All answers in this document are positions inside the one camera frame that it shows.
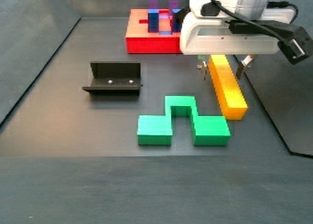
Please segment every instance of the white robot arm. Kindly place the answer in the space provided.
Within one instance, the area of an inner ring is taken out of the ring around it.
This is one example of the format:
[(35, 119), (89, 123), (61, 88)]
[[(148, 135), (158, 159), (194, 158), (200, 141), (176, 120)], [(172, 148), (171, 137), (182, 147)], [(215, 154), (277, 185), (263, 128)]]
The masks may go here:
[(305, 30), (290, 25), (294, 11), (266, 8), (267, 0), (190, 0), (179, 48), (186, 55), (274, 54), (295, 64), (313, 54)]

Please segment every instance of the red base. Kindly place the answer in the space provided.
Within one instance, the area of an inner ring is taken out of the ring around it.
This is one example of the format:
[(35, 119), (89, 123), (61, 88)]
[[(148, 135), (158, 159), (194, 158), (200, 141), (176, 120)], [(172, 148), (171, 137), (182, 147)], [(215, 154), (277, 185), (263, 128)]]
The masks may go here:
[[(132, 9), (126, 32), (126, 48), (128, 53), (180, 53), (179, 35), (159, 35), (148, 33), (148, 10)], [(160, 20), (160, 30), (168, 29), (170, 19)]]

